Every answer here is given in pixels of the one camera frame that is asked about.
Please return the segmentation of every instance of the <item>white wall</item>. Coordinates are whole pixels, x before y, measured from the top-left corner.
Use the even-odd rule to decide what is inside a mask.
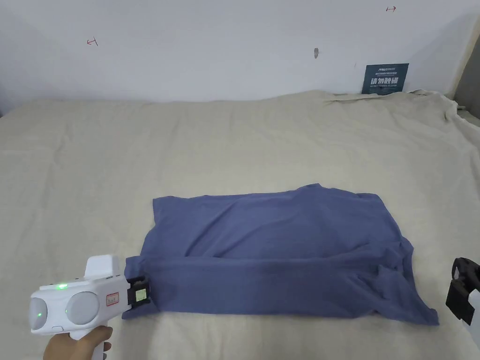
[[[479,13],[480,0],[0,0],[0,111],[357,93],[367,64],[398,62],[405,90],[449,93]]]

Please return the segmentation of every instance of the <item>human hand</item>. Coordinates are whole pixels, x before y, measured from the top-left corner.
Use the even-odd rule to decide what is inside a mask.
[[[99,326],[80,340],[73,340],[69,334],[56,334],[48,342],[43,360],[91,360],[94,349],[105,340],[110,339],[113,329]],[[103,351],[108,351],[111,343],[103,345]]]

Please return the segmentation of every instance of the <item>black clamp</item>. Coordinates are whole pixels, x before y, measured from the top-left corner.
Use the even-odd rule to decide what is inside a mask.
[[[473,261],[459,257],[452,267],[452,281],[448,290],[446,305],[453,314],[471,325],[475,309],[468,302],[473,290],[480,291],[480,266]]]
[[[127,290],[128,304],[132,309],[150,303],[150,284],[144,276],[127,279],[130,289]]]

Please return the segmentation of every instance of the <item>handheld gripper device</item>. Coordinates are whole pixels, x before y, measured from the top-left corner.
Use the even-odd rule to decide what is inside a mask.
[[[92,256],[85,275],[60,284],[41,286],[30,300],[29,320],[33,334],[70,333],[78,340],[108,320],[150,302],[150,287],[144,276],[126,279],[118,257]],[[92,360],[103,360],[103,344]]]

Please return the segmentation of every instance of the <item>gripper handle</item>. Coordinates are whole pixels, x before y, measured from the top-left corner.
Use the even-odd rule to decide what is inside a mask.
[[[70,337],[74,340],[80,340],[82,337],[87,335],[90,331],[93,329],[84,329],[84,330],[76,330],[70,332]],[[92,360],[103,360],[103,345],[104,343],[102,342],[100,345],[98,345],[95,350],[93,351],[92,355]]]

